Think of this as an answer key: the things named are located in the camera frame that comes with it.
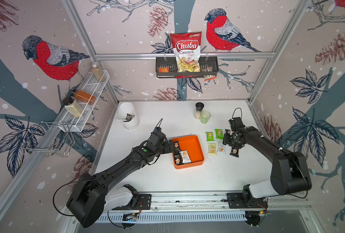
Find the cream yellow cookie packet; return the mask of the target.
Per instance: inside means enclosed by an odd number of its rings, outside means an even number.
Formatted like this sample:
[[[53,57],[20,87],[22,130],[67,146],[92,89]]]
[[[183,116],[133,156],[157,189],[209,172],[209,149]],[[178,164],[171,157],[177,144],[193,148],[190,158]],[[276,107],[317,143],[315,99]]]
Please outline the cream yellow cookie packet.
[[[208,155],[217,156],[217,143],[208,143]]]

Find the green cookie packet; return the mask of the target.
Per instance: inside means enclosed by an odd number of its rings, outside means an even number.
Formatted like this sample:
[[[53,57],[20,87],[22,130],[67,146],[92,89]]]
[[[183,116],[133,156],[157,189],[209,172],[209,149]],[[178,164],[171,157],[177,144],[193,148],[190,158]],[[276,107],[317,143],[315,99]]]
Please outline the green cookie packet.
[[[223,131],[222,129],[215,129],[215,135],[217,140],[223,140]]]
[[[207,142],[215,141],[213,132],[206,132],[206,141]]]

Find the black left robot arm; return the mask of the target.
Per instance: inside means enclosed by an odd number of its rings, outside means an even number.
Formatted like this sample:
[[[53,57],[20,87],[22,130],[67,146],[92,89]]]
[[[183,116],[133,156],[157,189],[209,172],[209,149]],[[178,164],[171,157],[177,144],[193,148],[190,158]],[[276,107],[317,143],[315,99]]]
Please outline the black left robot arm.
[[[109,203],[105,200],[105,196],[114,186],[131,173],[151,163],[155,157],[173,151],[173,141],[166,138],[157,145],[150,140],[142,142],[112,167],[92,176],[89,173],[83,174],[77,181],[66,207],[82,227],[88,228],[103,213],[104,206]]]

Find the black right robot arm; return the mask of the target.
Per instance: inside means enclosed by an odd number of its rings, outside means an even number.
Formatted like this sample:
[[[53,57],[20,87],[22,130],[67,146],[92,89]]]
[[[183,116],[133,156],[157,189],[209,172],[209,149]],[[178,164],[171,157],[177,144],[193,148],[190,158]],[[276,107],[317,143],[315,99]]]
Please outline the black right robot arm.
[[[254,127],[225,130],[223,144],[231,146],[231,154],[235,157],[239,156],[241,148],[250,145],[272,164],[269,179],[243,187],[242,197],[245,205],[265,197],[294,196],[297,192],[308,192],[312,188],[305,156],[300,152],[283,149]]]

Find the orange storage box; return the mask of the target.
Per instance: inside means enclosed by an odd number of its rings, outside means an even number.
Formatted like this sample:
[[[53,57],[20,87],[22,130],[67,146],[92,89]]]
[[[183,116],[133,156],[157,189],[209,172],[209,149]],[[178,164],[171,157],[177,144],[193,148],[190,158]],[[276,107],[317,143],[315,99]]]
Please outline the orange storage box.
[[[204,163],[204,155],[200,141],[196,135],[183,136],[172,139],[173,142],[179,141],[181,150],[188,150],[191,163],[175,165],[176,170],[187,169],[190,167],[201,166]]]

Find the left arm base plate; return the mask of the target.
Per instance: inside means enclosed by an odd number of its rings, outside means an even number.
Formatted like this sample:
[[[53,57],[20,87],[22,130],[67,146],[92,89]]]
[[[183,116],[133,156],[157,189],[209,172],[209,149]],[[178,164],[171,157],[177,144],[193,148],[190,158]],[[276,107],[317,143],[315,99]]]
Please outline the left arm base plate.
[[[137,196],[134,196],[126,206],[123,206],[122,209],[150,210],[151,199],[152,199],[151,194],[138,194]]]

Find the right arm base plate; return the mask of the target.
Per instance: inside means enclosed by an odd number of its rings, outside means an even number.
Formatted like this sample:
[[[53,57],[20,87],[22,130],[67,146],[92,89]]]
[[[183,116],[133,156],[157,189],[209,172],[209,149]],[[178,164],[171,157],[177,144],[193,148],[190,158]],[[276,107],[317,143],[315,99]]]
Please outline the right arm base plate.
[[[252,196],[243,196],[240,192],[227,193],[227,202],[230,209],[267,209],[267,198],[253,198]]]

